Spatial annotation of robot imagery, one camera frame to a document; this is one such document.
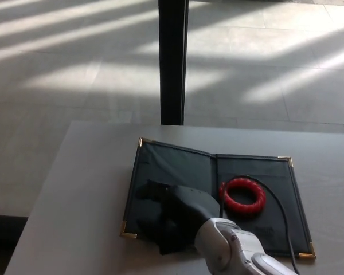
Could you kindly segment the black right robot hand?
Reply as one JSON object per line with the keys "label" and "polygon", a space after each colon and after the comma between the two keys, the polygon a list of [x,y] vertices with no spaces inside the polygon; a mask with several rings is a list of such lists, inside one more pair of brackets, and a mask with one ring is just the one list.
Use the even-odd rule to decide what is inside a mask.
{"label": "black right robot hand", "polygon": [[192,247],[200,227],[220,216],[220,205],[210,194],[185,186],[150,180],[137,189],[136,197],[161,207],[157,218],[137,220],[141,232],[159,247],[161,255]]}

